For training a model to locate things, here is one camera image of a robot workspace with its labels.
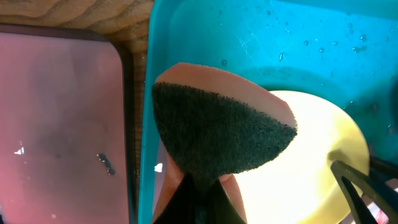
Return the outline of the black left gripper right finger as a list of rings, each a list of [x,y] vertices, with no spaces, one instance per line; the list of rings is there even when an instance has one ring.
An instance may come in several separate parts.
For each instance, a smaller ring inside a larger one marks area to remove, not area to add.
[[[214,182],[206,192],[203,208],[201,222],[204,224],[245,224],[219,180]]]

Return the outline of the yellow plate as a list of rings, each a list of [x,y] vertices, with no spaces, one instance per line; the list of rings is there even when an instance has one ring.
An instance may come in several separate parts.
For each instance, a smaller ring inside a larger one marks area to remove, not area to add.
[[[248,224],[339,223],[350,209],[330,166],[339,160],[369,173],[361,130],[323,98],[297,91],[273,95],[290,106],[297,135],[273,161],[235,176]]]

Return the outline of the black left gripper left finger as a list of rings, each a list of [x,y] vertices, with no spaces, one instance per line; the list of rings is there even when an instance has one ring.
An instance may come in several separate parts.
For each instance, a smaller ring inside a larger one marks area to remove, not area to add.
[[[193,177],[185,175],[154,224],[195,224],[197,196]]]

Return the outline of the pink and green sponge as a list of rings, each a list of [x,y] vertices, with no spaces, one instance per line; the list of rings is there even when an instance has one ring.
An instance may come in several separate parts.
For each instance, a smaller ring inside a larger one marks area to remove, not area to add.
[[[197,190],[195,223],[217,180],[246,223],[236,174],[273,161],[297,135],[289,105],[261,86],[225,70],[177,63],[152,86],[154,120],[167,152],[167,171],[152,221],[190,174]]]

